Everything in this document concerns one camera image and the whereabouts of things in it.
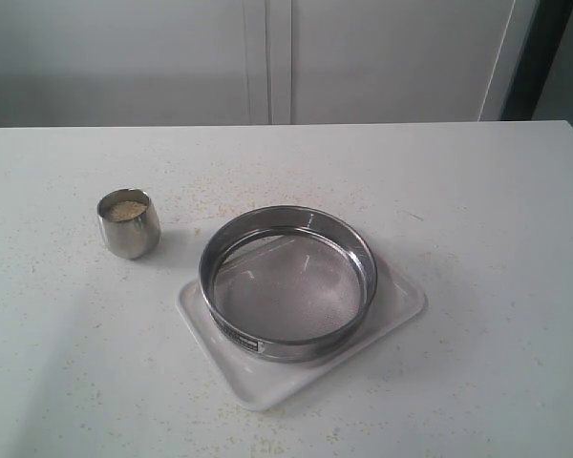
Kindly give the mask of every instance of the white table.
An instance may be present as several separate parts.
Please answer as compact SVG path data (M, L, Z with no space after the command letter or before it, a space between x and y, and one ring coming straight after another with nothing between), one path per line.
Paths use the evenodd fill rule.
M164 230L139 261L96 227L127 186ZM278 203L363 229L429 308L251 413L175 297L202 222ZM272 455L573 456L566 123L0 130L0 458Z

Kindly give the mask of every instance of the sieve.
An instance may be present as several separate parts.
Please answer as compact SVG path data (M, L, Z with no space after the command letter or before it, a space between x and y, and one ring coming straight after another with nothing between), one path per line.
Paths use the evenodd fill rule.
M223 334L258 357L311 360L345 342L375 294L373 254L344 221L297 206L229 221L200 260L200 284Z

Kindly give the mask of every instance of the fine mesh screen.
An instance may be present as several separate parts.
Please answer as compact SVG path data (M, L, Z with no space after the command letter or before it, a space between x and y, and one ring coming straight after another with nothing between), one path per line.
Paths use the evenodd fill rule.
M302 236L257 240L236 251L221 267L214 293L231 324L285 341L320 337L345 325L363 294L345 254Z

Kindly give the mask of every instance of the stainless steel cup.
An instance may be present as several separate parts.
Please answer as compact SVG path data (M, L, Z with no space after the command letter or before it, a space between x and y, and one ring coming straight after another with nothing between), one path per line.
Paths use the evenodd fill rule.
M110 220L111 208L123 201L146 206L139 215L126 220ZM139 189L119 189L105 196L97 205L99 228L106 247L115 255L134 260L157 246L161 236L159 218L151 198Z

